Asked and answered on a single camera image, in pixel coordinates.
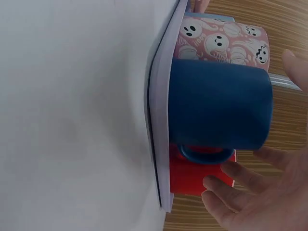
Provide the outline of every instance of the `cartoon ghost face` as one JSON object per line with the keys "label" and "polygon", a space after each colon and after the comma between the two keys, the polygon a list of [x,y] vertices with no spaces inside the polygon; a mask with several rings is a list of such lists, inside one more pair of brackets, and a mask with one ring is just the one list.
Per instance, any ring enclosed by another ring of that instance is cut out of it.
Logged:
{"label": "cartoon ghost face", "polygon": [[201,23],[197,19],[184,18],[180,28],[180,32],[183,36],[189,38],[197,38],[202,34]]}
{"label": "cartoon ghost face", "polygon": [[213,34],[207,37],[205,41],[206,51],[223,51],[229,46],[228,38],[223,34]]}
{"label": "cartoon ghost face", "polygon": [[253,26],[244,25],[243,31],[245,34],[251,35],[253,37],[259,37],[262,35],[262,32],[258,28],[255,28]]}
{"label": "cartoon ghost face", "polygon": [[266,46],[261,46],[256,53],[257,61],[261,64],[265,64],[269,59],[269,50]]}

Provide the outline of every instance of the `pink mug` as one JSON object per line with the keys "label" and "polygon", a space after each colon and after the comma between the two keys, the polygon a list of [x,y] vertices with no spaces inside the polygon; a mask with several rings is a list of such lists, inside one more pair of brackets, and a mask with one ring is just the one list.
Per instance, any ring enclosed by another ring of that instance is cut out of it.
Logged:
{"label": "pink mug", "polygon": [[174,57],[262,68],[270,65],[266,31],[258,26],[211,18],[183,18]]}

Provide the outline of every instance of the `fingernail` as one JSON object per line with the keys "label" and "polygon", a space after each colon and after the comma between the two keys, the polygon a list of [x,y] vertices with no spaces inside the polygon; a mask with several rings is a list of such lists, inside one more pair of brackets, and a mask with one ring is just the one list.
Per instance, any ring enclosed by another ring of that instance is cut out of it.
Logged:
{"label": "fingernail", "polygon": [[284,52],[285,52],[286,54],[290,55],[290,56],[295,57],[294,53],[293,53],[292,51],[290,51],[289,49],[286,49]]}

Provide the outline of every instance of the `wooden table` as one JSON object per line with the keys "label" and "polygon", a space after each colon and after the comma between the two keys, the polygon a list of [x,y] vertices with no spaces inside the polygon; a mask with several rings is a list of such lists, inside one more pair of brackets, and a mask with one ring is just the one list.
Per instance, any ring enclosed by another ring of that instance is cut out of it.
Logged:
{"label": "wooden table", "polygon": [[[308,1],[306,0],[212,0],[207,13],[229,15],[236,22],[262,26],[270,42],[270,73],[285,75],[281,53],[290,49],[308,59]],[[274,87],[274,115],[267,146],[297,150],[306,143],[307,97],[300,91]],[[280,172],[238,151],[238,161],[265,176]],[[240,185],[235,187],[244,190]],[[221,231],[197,196],[176,195],[164,231]]]}

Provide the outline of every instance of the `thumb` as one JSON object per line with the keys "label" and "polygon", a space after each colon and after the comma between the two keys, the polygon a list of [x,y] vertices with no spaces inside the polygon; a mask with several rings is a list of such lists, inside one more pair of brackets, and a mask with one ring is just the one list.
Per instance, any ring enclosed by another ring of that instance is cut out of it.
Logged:
{"label": "thumb", "polygon": [[292,51],[285,50],[282,63],[287,76],[304,92],[308,92],[308,62],[297,58]]}

